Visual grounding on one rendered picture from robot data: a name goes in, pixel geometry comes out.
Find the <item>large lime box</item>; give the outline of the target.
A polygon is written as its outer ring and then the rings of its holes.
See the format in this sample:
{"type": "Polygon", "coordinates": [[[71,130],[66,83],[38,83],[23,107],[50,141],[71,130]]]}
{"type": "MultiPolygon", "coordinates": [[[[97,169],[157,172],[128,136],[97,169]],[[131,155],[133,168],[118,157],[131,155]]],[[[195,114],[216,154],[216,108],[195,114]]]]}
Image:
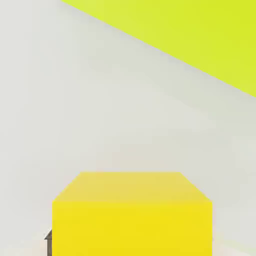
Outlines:
{"type": "Polygon", "coordinates": [[[256,0],[62,0],[256,97],[256,0]]]}

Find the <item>small yellow cube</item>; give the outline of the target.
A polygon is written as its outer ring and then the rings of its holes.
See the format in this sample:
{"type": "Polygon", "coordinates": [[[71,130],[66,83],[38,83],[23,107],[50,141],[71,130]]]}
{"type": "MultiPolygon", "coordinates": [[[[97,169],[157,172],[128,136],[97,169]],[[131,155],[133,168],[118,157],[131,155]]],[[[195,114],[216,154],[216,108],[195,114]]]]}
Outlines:
{"type": "Polygon", "coordinates": [[[52,202],[52,256],[213,256],[213,205],[179,172],[82,172],[52,202]]]}

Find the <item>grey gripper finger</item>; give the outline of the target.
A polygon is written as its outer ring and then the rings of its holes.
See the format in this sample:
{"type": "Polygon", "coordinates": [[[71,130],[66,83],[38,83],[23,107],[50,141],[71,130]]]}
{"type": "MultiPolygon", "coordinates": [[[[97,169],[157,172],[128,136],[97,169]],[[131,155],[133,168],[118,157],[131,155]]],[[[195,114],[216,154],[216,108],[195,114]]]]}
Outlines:
{"type": "Polygon", "coordinates": [[[52,242],[46,234],[21,235],[3,245],[3,256],[52,256],[52,242]]]}

